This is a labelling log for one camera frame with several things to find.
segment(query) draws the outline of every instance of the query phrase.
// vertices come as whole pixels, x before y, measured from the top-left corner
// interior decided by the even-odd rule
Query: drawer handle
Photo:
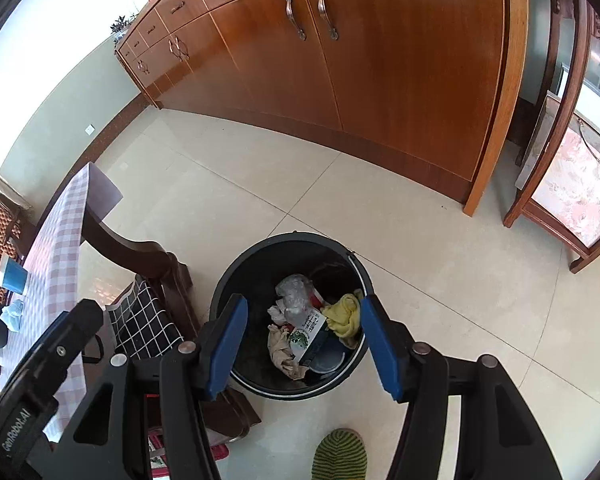
[[[338,31],[335,29],[335,27],[333,27],[333,25],[331,25],[331,21],[329,20],[329,17],[327,15],[327,7],[326,7],[326,4],[324,3],[324,0],[318,0],[318,12],[322,16],[324,22],[327,24],[327,27],[329,27],[329,35],[330,35],[331,39],[337,40],[338,39]]]
[[[286,16],[289,18],[289,21],[292,23],[292,25],[296,28],[300,39],[303,41],[306,40],[306,34],[304,33],[304,30],[300,28],[298,22],[296,22],[296,19],[294,18],[294,10],[291,8],[291,0],[286,0]]]
[[[176,10],[181,9],[182,7],[184,7],[184,1],[181,1],[179,4],[177,4],[175,7],[173,7],[173,9],[171,9],[169,12],[171,14],[173,14]]]
[[[138,70],[140,72],[144,72],[145,74],[149,73],[149,68],[147,65],[144,64],[144,62],[142,62],[142,60],[138,61]]]
[[[180,40],[178,39],[177,36],[174,36],[175,40],[176,40],[176,48],[178,49],[178,52],[180,53],[180,56],[184,56],[187,59],[189,59],[189,49],[187,48],[187,45],[185,45],[184,41],[182,42],[182,44],[184,45],[184,50],[182,50],[180,48]]]
[[[180,61],[182,61],[182,58],[180,57],[180,54],[176,54],[173,51],[173,43],[171,43],[171,40],[169,40],[169,51],[175,56],[177,57]]]

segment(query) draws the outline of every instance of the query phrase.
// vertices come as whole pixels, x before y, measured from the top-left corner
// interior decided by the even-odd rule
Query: pink floral fabric
[[[587,247],[600,238],[600,163],[589,153],[579,133],[567,128],[532,198]]]

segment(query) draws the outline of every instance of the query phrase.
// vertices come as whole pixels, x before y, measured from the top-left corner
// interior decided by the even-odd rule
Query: screw
[[[429,352],[431,352],[431,347],[423,342],[414,343],[412,348],[413,351],[418,355],[427,355]]]
[[[196,349],[196,344],[193,341],[183,341],[178,345],[178,352],[181,354],[190,354]]]
[[[498,360],[490,354],[483,355],[481,361],[482,364],[485,365],[487,368],[495,368],[496,366],[498,366]]]
[[[124,363],[126,363],[126,355],[124,355],[124,354],[115,354],[111,358],[110,362],[111,362],[112,366],[122,366]]]

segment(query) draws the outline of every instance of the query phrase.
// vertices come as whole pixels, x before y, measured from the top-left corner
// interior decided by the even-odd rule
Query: metal handle
[[[184,50],[182,50],[180,48],[180,40],[178,39],[177,36],[174,36],[175,40],[176,40],[176,48],[178,49],[178,52],[180,53],[180,59],[182,59],[182,56],[186,57],[187,59],[189,59],[189,49],[187,48],[187,45],[184,43],[184,41],[182,42],[182,44],[184,45]]]
[[[181,9],[182,7],[184,7],[184,0],[182,0],[179,4],[173,7],[173,9],[171,9],[169,12],[173,14],[176,10]]]
[[[173,51],[173,43],[171,43],[171,40],[169,40],[169,51],[175,56],[177,57],[180,61],[182,61],[182,58],[180,57],[180,54],[176,54]]]
[[[296,28],[300,39],[303,41],[306,40],[306,34],[304,33],[304,30],[300,28],[300,26],[296,22],[296,19],[294,18],[294,10],[291,8],[291,0],[286,0],[286,16],[289,18],[289,21],[292,23],[292,25]]]
[[[327,16],[327,7],[324,3],[324,0],[318,0],[318,12],[322,16],[324,22],[327,24],[327,27],[329,27],[329,35],[330,35],[331,39],[337,40],[338,39],[338,31],[335,29],[335,27],[333,27],[333,25],[331,25],[331,21],[329,20],[329,17]]]
[[[595,158],[597,160],[598,164],[600,165],[600,159],[596,155],[596,152],[593,150],[593,148],[591,146],[589,146],[589,143],[586,141],[586,139],[584,138],[584,134],[582,133],[582,127],[584,126],[584,121],[579,117],[577,118],[577,120],[578,120],[578,132],[580,134],[580,138],[582,139],[582,142],[584,142],[584,145],[589,150],[589,153],[593,156],[593,158]]]
[[[138,70],[140,72],[144,72],[145,74],[149,73],[149,68],[147,65],[144,64],[144,62],[142,62],[142,60],[138,60]]]

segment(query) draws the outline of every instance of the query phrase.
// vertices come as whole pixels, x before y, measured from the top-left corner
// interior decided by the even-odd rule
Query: black and white checkered fabric
[[[116,353],[130,359],[158,357],[184,341],[152,288],[137,274],[129,292],[107,311],[116,336]]]

